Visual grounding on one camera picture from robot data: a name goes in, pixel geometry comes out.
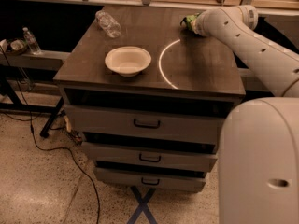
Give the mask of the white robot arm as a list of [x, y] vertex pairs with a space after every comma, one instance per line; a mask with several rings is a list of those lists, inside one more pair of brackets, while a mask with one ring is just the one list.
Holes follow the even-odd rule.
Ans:
[[219, 144], [220, 224], [299, 224], [299, 57], [255, 33], [251, 5], [211, 9], [193, 30], [227, 45], [271, 92], [223, 123]]

